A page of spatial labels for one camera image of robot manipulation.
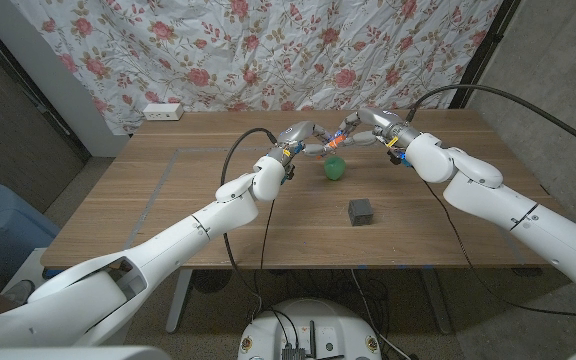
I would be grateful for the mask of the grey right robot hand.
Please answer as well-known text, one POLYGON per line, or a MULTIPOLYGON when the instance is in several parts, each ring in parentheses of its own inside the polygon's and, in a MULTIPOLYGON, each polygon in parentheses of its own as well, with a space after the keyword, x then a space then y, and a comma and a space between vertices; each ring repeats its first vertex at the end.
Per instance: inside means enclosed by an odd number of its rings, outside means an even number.
POLYGON ((387 147, 407 148, 421 132, 388 110, 360 108, 339 125, 341 134, 349 136, 360 124, 372 126, 372 137, 387 147))

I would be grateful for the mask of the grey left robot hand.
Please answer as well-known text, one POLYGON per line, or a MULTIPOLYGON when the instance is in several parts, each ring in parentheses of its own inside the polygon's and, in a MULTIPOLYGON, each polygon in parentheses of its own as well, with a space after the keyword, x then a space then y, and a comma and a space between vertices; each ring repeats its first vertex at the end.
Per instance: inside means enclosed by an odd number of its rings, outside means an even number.
POLYGON ((307 156, 325 154, 325 145, 331 140, 332 135, 323 127, 313 121, 301 121, 279 135, 276 145, 269 150, 268 156, 282 165, 287 165, 299 153, 307 156), (311 136, 316 137, 320 144, 305 144, 304 140, 311 136))

